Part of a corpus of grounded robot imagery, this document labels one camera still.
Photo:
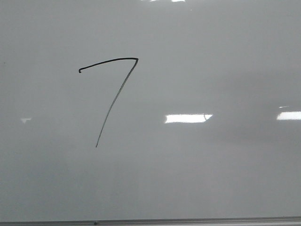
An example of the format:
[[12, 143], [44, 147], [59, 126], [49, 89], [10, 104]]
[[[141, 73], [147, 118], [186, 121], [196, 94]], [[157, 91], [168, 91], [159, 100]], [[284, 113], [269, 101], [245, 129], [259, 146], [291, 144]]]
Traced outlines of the white glossy whiteboard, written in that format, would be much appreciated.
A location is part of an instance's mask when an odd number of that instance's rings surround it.
[[0, 219], [301, 214], [298, 0], [3, 0]]

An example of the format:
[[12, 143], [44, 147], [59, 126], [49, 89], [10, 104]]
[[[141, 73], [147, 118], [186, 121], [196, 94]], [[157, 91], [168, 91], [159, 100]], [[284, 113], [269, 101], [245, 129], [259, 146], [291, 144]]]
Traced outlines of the grey aluminium whiteboard frame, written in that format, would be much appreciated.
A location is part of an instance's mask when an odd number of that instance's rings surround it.
[[299, 226], [301, 217], [9, 221], [2, 226]]

